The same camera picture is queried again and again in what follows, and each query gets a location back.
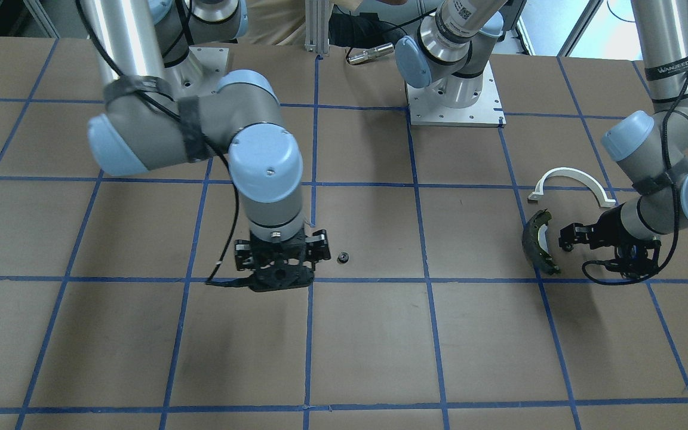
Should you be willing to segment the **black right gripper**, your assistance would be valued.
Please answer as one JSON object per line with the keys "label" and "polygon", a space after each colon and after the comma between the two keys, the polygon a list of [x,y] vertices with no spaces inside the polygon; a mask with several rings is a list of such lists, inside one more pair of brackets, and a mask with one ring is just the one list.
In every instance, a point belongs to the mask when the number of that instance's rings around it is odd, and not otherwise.
{"label": "black right gripper", "polygon": [[310,286],[316,263],[331,259],[331,253],[325,229],[310,237],[299,229],[284,241],[264,241],[251,233],[250,240],[235,241],[234,258],[239,271],[252,271],[247,278],[235,279],[234,287],[269,292]]}

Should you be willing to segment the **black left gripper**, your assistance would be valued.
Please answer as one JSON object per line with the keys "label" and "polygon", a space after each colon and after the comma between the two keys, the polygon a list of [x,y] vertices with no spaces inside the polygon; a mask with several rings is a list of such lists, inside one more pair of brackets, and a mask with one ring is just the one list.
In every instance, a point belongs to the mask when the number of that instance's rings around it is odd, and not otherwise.
{"label": "black left gripper", "polygon": [[[636,241],[647,241],[652,239],[638,239],[630,234],[627,229],[622,225],[621,218],[622,207],[615,207],[609,211],[604,212],[600,218],[598,218],[597,223],[584,225],[581,223],[572,223],[565,228],[560,229],[560,237],[558,239],[558,245],[564,251],[572,251],[573,246],[576,243],[588,244],[589,247],[593,248],[600,247],[617,247],[626,242],[636,242]],[[582,273],[585,278],[591,281],[596,281],[596,278],[590,276],[587,271],[587,266],[603,266],[609,272],[616,272],[617,267],[612,260],[590,260],[584,262],[581,266]],[[651,277],[645,277],[639,280],[627,280],[627,281],[646,281]]]}

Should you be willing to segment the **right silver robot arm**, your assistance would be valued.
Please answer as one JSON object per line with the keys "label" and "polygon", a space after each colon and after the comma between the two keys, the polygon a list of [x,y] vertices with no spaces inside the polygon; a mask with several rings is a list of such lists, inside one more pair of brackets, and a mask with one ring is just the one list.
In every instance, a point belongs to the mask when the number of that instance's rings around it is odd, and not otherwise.
{"label": "right silver robot arm", "polygon": [[270,83],[253,70],[224,73],[197,57],[196,42],[247,29],[243,1],[77,1],[99,55],[105,112],[88,121],[88,144],[107,174],[128,176],[220,158],[250,237],[234,245],[247,278],[224,287],[305,288],[331,257],[326,231],[304,229],[303,158]]}

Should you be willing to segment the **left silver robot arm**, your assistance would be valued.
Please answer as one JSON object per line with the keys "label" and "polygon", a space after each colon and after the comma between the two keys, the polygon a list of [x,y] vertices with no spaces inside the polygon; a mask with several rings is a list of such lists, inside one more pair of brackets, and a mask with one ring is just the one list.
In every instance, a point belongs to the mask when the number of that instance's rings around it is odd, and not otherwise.
{"label": "left silver robot arm", "polygon": [[[502,1],[445,1],[424,17],[415,35],[395,46],[406,84],[425,88],[448,76],[475,77],[489,59],[481,36],[498,36]],[[649,280],[669,264],[682,229],[688,228],[688,1],[634,1],[644,75],[653,115],[628,115],[601,139],[638,196],[604,212],[595,224],[560,231],[564,251],[582,243],[613,247],[601,266],[622,276],[621,285]]]}

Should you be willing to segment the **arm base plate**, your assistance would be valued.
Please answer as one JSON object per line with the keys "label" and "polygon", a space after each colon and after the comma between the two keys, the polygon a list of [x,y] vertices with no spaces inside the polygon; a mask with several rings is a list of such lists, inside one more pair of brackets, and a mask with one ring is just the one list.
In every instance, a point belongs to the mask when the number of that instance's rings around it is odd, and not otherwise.
{"label": "arm base plate", "polygon": [[210,94],[229,71],[227,47],[191,47],[180,63],[165,69],[164,75],[174,95]]}
{"label": "arm base plate", "polygon": [[450,75],[423,89],[405,85],[410,122],[426,126],[505,126],[490,63],[471,79]]}

